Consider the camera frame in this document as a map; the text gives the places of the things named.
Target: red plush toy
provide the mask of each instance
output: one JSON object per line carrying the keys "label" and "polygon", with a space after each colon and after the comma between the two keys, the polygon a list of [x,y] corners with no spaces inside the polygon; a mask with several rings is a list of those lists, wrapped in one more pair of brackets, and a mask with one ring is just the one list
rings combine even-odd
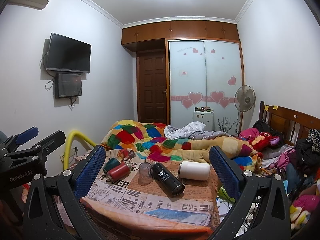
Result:
{"label": "red plush toy", "polygon": [[277,144],[279,140],[278,136],[272,136],[268,132],[261,132],[256,138],[251,139],[249,143],[255,150],[261,152],[264,148]]}

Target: sliding wardrobe door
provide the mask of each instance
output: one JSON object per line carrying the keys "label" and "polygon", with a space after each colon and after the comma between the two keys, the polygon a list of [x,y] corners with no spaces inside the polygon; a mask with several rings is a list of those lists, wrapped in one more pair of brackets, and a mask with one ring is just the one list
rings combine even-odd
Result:
{"label": "sliding wardrobe door", "polygon": [[[204,41],[207,70],[207,106],[214,111],[214,130],[229,129],[235,134],[238,110],[234,104],[235,93],[242,86],[241,58],[237,43]],[[223,128],[222,122],[229,125]]]}
{"label": "sliding wardrobe door", "polygon": [[192,122],[195,106],[206,104],[206,70],[203,41],[171,41],[171,125],[181,128]]}

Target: wooden cabinet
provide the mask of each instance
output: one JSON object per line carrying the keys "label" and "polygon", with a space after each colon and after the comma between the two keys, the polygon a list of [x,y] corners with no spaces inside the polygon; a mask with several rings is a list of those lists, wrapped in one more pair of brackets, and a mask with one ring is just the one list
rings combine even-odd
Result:
{"label": "wooden cabinet", "polygon": [[188,21],[190,37],[208,37],[205,21]]}
{"label": "wooden cabinet", "polygon": [[154,39],[163,39],[171,37],[170,22],[152,23]]}
{"label": "wooden cabinet", "polygon": [[171,21],[122,29],[121,44],[165,38],[216,38],[239,41],[236,24],[213,21]]}
{"label": "wooden cabinet", "polygon": [[224,39],[239,41],[239,34],[236,24],[232,23],[222,23]]}
{"label": "wooden cabinet", "polygon": [[153,40],[153,24],[137,26],[137,41]]}
{"label": "wooden cabinet", "polygon": [[208,38],[224,39],[222,22],[206,21],[205,27]]}
{"label": "wooden cabinet", "polygon": [[121,44],[127,44],[137,41],[137,27],[122,29]]}
{"label": "wooden cabinet", "polygon": [[171,25],[171,37],[190,37],[189,34],[189,21],[172,21]]}

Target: red thermos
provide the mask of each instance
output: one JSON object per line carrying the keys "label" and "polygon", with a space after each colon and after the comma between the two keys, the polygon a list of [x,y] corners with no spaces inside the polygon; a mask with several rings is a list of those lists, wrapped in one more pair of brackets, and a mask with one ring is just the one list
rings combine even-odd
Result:
{"label": "red thermos", "polygon": [[121,179],[125,175],[129,174],[131,167],[132,167],[131,163],[121,162],[120,165],[108,171],[107,176],[112,182],[115,182],[118,179]]}

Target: white cylindrical container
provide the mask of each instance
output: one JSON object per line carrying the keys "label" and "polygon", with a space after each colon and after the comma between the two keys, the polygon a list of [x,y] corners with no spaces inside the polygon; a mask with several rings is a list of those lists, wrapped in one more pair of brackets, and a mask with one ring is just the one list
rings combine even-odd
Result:
{"label": "white cylindrical container", "polygon": [[210,165],[208,163],[195,163],[183,161],[179,166],[179,177],[184,179],[207,180]]}

